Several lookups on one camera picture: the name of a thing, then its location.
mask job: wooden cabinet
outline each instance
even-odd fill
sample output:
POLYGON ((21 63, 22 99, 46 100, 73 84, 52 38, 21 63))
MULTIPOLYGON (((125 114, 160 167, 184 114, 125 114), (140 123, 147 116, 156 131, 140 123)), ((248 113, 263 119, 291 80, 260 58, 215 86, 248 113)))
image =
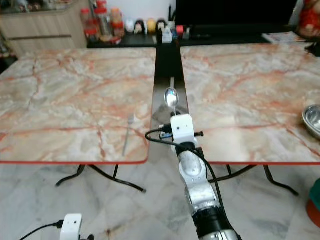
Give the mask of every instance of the wooden cabinet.
POLYGON ((36 50, 85 48, 80 9, 88 0, 74 0, 64 10, 5 14, 0 28, 18 57, 36 50))

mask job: black tv screen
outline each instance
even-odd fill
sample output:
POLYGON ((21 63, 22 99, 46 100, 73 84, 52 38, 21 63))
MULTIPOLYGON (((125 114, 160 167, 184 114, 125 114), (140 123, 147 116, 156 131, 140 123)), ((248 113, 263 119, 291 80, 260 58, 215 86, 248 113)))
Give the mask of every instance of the black tv screen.
POLYGON ((287 25, 297 0, 176 0, 177 25, 287 25))

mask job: marble tabletop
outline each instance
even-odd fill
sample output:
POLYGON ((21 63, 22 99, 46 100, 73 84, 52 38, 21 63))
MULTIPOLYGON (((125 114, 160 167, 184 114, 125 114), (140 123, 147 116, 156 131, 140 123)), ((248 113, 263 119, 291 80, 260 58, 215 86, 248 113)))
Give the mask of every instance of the marble tabletop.
POLYGON ((320 59, 304 45, 181 49, 186 94, 206 159, 228 164, 320 164, 302 112, 320 104, 320 59))
POLYGON ((0 163, 144 163, 155 61, 154 48, 22 57, 0 75, 0 163))

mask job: television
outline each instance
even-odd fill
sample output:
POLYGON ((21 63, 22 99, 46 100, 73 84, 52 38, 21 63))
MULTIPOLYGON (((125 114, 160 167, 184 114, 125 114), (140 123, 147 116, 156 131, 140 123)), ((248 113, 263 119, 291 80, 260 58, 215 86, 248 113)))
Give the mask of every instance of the television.
POLYGON ((205 34, 270 32, 288 25, 296 4, 297 0, 176 0, 175 22, 205 34))

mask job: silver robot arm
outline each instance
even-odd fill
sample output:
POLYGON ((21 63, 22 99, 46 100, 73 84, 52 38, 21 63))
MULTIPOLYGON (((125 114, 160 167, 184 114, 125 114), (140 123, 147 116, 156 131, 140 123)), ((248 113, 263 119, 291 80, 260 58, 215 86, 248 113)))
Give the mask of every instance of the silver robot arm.
MULTIPOLYGON (((189 114, 175 115, 170 127, 174 143, 197 150, 193 121, 189 114)), ((200 240, 240 240, 225 215, 216 193, 207 180, 204 161, 193 152, 175 148, 185 195, 200 240)))

